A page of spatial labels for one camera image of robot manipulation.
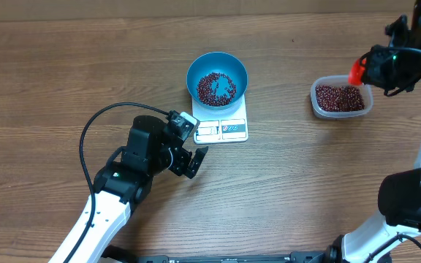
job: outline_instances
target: blue bowl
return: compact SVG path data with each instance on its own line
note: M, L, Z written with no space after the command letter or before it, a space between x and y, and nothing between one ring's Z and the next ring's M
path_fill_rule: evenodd
M197 84L201 78L212 72L226 74L237 86L235 97L227 105L218 107L209 106L202 103L197 96ZM229 86L227 79L220 77L219 80L213 84L214 89L216 88L217 83L219 83L217 95L225 94L225 87ZM248 72L246 72L245 66L238 58L230 54L223 52L207 53L197 58L189 67L186 76L186 85L188 86L189 93L199 105L209 110L225 110L238 102L246 92L246 88L248 87Z

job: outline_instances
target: digital scale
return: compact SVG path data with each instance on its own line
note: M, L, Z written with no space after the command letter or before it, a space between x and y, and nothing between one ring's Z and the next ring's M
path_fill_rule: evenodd
M203 76L222 74L213 80L214 94L228 94L223 87L230 82L236 86L235 97L229 104L210 106L199 99L197 87ZM238 58L223 52L207 53L197 58L189 67L186 85L191 94L193 116L200 121L194 133L197 144L245 142L248 139L248 118L246 117L245 92L248 87L248 72Z
M245 96L224 110L209 110L192 99L193 116L200 121L194 133L197 144L245 142L248 139L248 118Z

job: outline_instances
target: plastic container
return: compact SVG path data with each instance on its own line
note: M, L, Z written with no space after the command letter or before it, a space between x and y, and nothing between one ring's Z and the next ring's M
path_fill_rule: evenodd
M342 119L342 118L352 118L358 117L361 115L365 115L366 113L370 112L371 108L373 107L373 94L371 93L371 87L369 85L352 85L348 82L349 76L348 75L339 75L339 76L329 76L329 77L321 77L317 81L313 83L311 86L311 103L313 105L313 112L316 117L323 118L323 119ZM352 112L327 112L318 104L316 100L316 87L318 85L331 85L331 86L345 86L350 85L360 89L360 93L362 94L363 103L365 104L364 110L357 110Z

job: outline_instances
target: wood grain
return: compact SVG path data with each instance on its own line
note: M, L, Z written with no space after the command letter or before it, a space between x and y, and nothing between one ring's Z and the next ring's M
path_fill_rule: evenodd
M386 175L412 168L421 83L395 98L375 89L372 111L347 121L316 119L309 88L387 43L383 27L399 15L0 23L0 262L46 262L74 225L88 196L77 144L92 114L122 101L191 111L186 70L215 50L249 71L249 141L212 145L193 180L158 176L113 244L169 256L324 250L375 211ZM151 113L95 121L92 175L137 114ZM406 243L393 257L421 262L421 251Z
M411 12L415 0L0 0L0 22L316 12Z

